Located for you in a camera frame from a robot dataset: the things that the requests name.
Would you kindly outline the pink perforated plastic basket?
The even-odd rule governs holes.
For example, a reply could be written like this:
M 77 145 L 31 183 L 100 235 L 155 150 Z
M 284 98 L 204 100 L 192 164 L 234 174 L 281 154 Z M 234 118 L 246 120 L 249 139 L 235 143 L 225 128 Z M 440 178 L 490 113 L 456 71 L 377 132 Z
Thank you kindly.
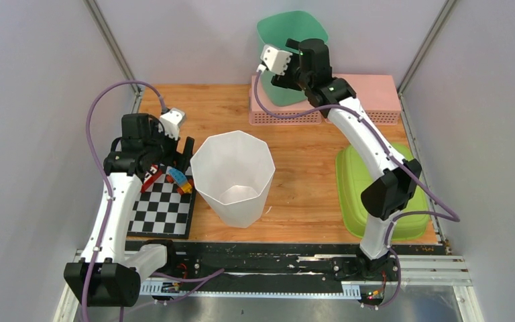
M 251 85 L 249 89 L 249 107 L 247 108 L 247 115 L 250 125 L 318 125 L 323 122 L 323 116 L 318 111 L 304 116 L 289 119 L 280 119 L 267 114 L 266 112 L 264 112 L 264 110 L 260 107 L 260 105 L 255 99 L 253 91 L 255 78 L 255 75 L 251 77 Z M 271 113 L 277 115 L 291 116 L 312 109 L 312 106 L 305 98 L 303 98 L 299 102 L 289 104 L 286 106 L 276 105 L 268 97 L 266 91 L 264 90 L 264 87 L 262 86 L 261 80 L 257 84 L 257 93 L 262 105 Z

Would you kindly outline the mint green trash bin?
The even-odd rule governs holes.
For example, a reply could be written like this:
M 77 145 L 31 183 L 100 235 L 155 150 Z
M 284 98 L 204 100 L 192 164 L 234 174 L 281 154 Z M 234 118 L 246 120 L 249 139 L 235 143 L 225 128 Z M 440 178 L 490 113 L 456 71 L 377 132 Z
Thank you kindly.
M 257 34 L 261 46 L 273 45 L 281 50 L 290 49 L 286 46 L 287 39 L 302 41 L 309 38 L 322 39 L 328 42 L 327 31 L 317 19 L 306 11 L 287 11 L 266 17 L 257 22 Z M 265 71 L 260 77 L 260 83 L 270 101 L 284 107 L 306 100 L 301 91 L 283 89 L 271 84 L 273 74 Z

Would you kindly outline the white translucent bin liner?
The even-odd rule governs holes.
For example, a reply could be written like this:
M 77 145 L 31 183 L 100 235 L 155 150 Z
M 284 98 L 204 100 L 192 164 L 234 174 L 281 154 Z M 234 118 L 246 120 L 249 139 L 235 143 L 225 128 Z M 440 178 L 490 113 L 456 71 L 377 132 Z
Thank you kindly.
M 265 141 L 240 130 L 209 136 L 190 164 L 196 190 L 225 225 L 247 228 L 262 216 L 276 171 Z

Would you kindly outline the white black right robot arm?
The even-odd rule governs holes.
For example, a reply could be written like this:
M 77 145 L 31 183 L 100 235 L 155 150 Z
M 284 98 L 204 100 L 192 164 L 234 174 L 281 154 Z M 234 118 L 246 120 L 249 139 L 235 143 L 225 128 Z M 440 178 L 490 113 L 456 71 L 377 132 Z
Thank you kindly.
M 334 124 L 367 166 L 373 182 L 360 194 L 367 223 L 352 272 L 373 280 L 390 263 L 394 220 L 414 196 L 420 162 L 399 153 L 364 111 L 353 87 L 333 75 L 329 48 L 322 39 L 286 41 L 287 50 L 266 44 L 259 72 L 273 73 L 271 84 L 302 91 L 313 111 Z

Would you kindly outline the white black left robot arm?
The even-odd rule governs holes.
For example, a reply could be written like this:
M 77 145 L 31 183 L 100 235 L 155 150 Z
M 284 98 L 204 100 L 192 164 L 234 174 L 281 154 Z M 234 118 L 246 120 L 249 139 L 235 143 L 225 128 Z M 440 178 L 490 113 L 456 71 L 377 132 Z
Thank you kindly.
M 178 152 L 180 127 L 186 115 L 171 109 L 159 117 L 132 113 L 121 118 L 121 136 L 114 139 L 100 166 L 102 201 L 93 231 L 77 262 L 68 263 L 64 279 L 83 307 L 132 307 L 140 286 L 155 271 L 173 276 L 178 258 L 170 241 L 147 241 L 125 257 L 125 240 L 133 206 L 153 166 L 177 165 L 186 170 L 194 140 Z

